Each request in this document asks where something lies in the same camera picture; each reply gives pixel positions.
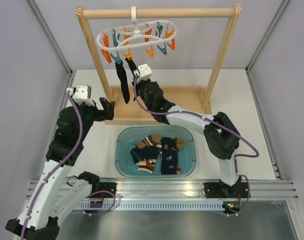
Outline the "black sock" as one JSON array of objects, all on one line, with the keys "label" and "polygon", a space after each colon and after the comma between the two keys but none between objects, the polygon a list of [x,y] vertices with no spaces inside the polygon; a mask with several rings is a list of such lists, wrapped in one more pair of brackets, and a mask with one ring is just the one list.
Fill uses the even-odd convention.
[{"label": "black sock", "polygon": [[125,61],[127,62],[130,71],[132,72],[132,75],[135,76],[134,71],[137,69],[134,61],[131,58],[125,58]]},{"label": "black sock", "polygon": [[121,83],[121,92],[124,99],[125,104],[128,104],[130,101],[130,93],[128,88],[127,74],[123,66],[123,62],[115,62],[117,76]]}]

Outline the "brown striped sock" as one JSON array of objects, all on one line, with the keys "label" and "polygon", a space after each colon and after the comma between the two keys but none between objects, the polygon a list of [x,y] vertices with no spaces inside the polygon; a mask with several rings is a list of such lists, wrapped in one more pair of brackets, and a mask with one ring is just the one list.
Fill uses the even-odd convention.
[{"label": "brown striped sock", "polygon": [[161,134],[151,134],[135,144],[138,149],[138,171],[153,174],[157,159],[162,154],[161,139]]},{"label": "brown striped sock", "polygon": [[[162,144],[161,144],[161,140],[162,140],[163,136],[161,134],[151,134],[148,135],[144,138],[144,142],[147,146],[156,146],[157,149],[159,150],[159,152],[162,151]],[[174,148],[177,151],[180,151],[184,148],[185,146],[185,141],[181,138],[172,138],[172,140],[174,141]]]}]

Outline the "navy patterned sock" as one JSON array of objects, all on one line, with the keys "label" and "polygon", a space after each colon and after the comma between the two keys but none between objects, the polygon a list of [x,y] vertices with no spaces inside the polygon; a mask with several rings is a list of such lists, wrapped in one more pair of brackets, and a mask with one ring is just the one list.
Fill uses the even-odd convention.
[{"label": "navy patterned sock", "polygon": [[162,144],[162,160],[161,160],[161,174],[162,175],[176,175],[181,173],[178,165],[178,152],[174,148],[174,141],[170,137],[163,137]]},{"label": "navy patterned sock", "polygon": [[156,160],[161,153],[156,146],[148,146],[145,148],[135,147],[130,151],[130,155],[135,164],[141,161]]}]

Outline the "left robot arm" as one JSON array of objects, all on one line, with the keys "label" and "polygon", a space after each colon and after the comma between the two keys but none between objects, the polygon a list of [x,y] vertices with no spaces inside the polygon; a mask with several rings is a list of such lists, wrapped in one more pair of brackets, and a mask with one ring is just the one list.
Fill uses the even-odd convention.
[{"label": "left robot arm", "polygon": [[115,188],[104,188],[100,177],[85,171],[76,177],[68,192],[55,201],[67,174],[82,152],[83,141],[94,122],[112,120],[115,103],[100,98],[102,109],[96,103],[82,100],[64,108],[57,120],[54,139],[49,145],[46,161],[37,186],[23,212],[8,220],[5,229],[22,240],[54,240],[62,223],[85,198],[111,197],[115,200]]}]

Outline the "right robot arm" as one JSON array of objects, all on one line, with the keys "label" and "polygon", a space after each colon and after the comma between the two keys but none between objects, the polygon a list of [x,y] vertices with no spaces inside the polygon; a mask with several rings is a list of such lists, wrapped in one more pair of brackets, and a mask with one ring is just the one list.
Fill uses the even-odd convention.
[{"label": "right robot arm", "polygon": [[132,84],[135,99],[140,98],[143,102],[138,101],[138,105],[159,123],[203,134],[210,152],[219,161],[221,193],[225,197],[236,194],[241,184],[235,159],[239,147],[239,138],[235,134],[239,132],[228,116],[223,112],[210,115],[184,109],[168,101],[157,82],[150,79],[138,81],[137,78],[133,78]]}]

